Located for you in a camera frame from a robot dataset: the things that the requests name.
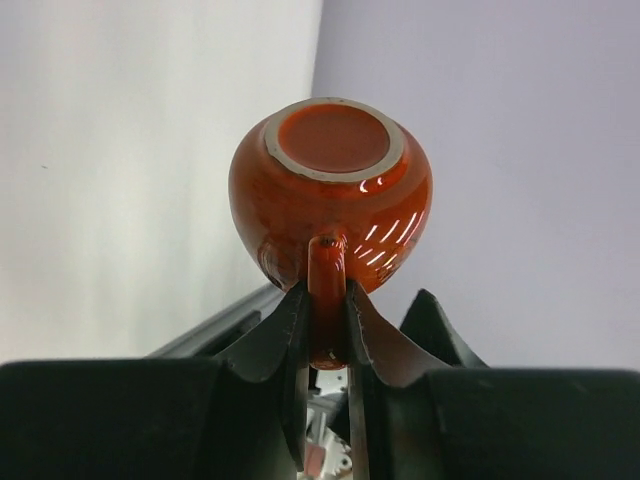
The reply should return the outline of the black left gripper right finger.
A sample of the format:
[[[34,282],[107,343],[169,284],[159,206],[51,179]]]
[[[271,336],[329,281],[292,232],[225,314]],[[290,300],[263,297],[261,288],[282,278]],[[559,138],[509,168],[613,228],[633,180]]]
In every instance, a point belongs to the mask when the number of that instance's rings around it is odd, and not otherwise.
[[[490,368],[452,332],[437,357],[346,296],[357,479],[635,479],[639,375]]]

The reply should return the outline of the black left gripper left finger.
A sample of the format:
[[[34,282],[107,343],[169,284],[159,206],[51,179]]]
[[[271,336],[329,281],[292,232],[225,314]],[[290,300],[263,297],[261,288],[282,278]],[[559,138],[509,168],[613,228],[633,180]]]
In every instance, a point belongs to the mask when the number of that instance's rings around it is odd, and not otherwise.
[[[304,467],[304,284],[214,356],[1,368],[5,479],[293,479]]]

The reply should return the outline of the brown mug black interior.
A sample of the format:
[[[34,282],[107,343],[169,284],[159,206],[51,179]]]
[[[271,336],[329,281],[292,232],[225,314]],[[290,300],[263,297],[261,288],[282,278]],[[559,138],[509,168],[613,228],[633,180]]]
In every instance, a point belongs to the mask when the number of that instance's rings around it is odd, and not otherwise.
[[[311,366],[344,367],[348,283],[378,289],[425,228],[433,176],[423,147],[369,105],[310,98],[244,135],[228,190],[235,228],[263,274],[310,294]]]

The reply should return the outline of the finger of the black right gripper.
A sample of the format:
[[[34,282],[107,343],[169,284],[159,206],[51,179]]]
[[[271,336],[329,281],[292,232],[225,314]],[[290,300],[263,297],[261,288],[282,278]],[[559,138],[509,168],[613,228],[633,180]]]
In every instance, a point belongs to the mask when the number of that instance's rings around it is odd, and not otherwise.
[[[447,365],[488,367],[454,329],[438,299],[425,289],[417,292],[399,329],[423,350]]]

